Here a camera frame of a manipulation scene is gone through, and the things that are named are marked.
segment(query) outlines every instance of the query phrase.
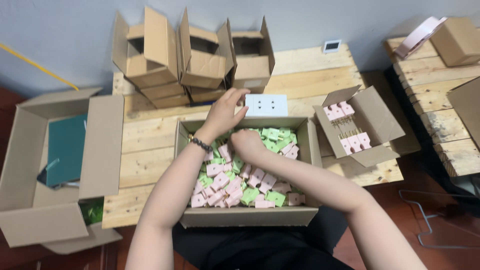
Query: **person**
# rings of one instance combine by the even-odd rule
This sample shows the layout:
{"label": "person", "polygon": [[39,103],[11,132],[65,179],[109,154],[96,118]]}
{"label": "person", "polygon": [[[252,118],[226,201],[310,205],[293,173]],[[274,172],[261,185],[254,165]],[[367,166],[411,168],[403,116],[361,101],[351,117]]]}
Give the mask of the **person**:
{"label": "person", "polygon": [[[248,110],[243,107],[235,114],[235,107],[249,92],[229,89],[212,105],[194,137],[210,145],[234,128]],[[230,142],[243,161],[289,181],[322,203],[324,206],[317,216],[342,213],[367,269],[426,269],[400,230],[365,189],[333,172],[269,151],[256,131],[237,131],[230,136]],[[202,254],[190,259],[188,254],[180,252],[200,269],[351,269],[332,256],[339,236],[334,243],[321,243],[329,242],[329,236],[318,234],[328,231],[325,227],[336,227],[336,224],[325,226],[328,221],[321,217],[315,217],[308,227],[196,228],[197,231],[193,228],[186,233],[177,223],[190,200],[204,157],[202,147],[189,143],[160,177],[138,221],[126,269],[173,269],[176,241],[186,242],[187,249]],[[346,225],[338,227],[342,229],[336,234],[341,236]],[[183,236],[193,240],[185,241]]]}

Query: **small white device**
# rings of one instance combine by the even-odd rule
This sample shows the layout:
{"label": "small white device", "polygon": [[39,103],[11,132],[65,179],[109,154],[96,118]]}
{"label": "small white device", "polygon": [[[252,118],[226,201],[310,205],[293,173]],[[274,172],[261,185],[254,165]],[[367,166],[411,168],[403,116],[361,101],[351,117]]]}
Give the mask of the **small white device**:
{"label": "small white device", "polygon": [[341,39],[325,41],[324,53],[338,52],[338,50],[340,50],[340,44],[342,44]]}
{"label": "small white device", "polygon": [[247,94],[245,116],[288,116],[287,95]]}

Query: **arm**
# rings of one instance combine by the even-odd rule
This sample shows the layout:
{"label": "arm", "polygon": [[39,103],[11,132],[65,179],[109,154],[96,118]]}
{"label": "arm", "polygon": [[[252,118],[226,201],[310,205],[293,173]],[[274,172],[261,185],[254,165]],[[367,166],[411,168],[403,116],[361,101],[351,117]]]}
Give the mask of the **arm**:
{"label": "arm", "polygon": [[231,135],[231,142],[245,162],[288,180],[317,201],[343,212],[368,269],[426,269],[365,189],[333,172],[269,151],[256,131],[238,131]]}
{"label": "arm", "polygon": [[[235,105],[249,92],[234,88],[227,91],[212,105],[194,136],[210,145],[235,127],[248,110],[243,107],[235,115]],[[189,143],[160,177],[138,220],[125,269],[173,269],[172,228],[192,196],[204,157],[205,150]]]}

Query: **yellow cable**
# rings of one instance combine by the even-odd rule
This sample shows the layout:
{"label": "yellow cable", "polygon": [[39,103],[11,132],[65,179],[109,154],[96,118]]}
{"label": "yellow cable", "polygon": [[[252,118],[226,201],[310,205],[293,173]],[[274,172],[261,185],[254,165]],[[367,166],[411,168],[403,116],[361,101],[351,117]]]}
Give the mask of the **yellow cable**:
{"label": "yellow cable", "polygon": [[44,67],[42,67],[41,65],[39,65],[39,64],[37,64],[37,63],[35,63],[35,62],[33,62],[32,60],[30,60],[30,59],[28,59],[28,58],[26,58],[26,57],[24,57],[24,56],[20,55],[20,54],[19,54],[19,53],[17,53],[16,51],[14,51],[14,50],[12,50],[11,48],[9,48],[9,47],[5,46],[3,43],[0,43],[0,48],[2,48],[2,49],[4,49],[4,50],[6,50],[7,52],[9,52],[9,53],[13,54],[13,55],[14,55],[14,56],[16,56],[16,57],[18,57],[18,58],[22,59],[23,61],[25,61],[25,62],[29,63],[30,65],[32,65],[32,66],[34,66],[34,67],[38,68],[39,70],[41,70],[41,71],[43,71],[43,72],[47,73],[48,75],[50,75],[50,76],[54,77],[55,79],[57,79],[57,80],[59,80],[59,81],[61,81],[61,82],[63,82],[63,83],[66,83],[66,84],[68,84],[68,85],[70,85],[71,87],[73,87],[75,90],[77,90],[77,91],[78,91],[78,87],[76,87],[76,86],[75,86],[74,84],[72,84],[71,82],[69,82],[69,81],[67,81],[67,80],[64,80],[64,79],[62,79],[62,78],[58,77],[57,75],[55,75],[55,74],[53,74],[52,72],[48,71],[47,69],[45,69],[45,68],[44,68]]}

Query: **left hand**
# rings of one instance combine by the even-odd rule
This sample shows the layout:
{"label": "left hand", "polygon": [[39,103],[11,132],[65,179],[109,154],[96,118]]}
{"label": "left hand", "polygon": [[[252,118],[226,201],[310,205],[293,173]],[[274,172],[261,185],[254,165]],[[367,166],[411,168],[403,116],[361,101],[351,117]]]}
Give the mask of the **left hand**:
{"label": "left hand", "polygon": [[245,117],[248,110],[248,106],[245,106],[235,114],[235,106],[241,105],[241,101],[245,100],[245,94],[249,93],[250,90],[245,88],[230,88],[212,105],[204,125],[195,133],[195,136],[210,145],[218,136],[234,128]]}

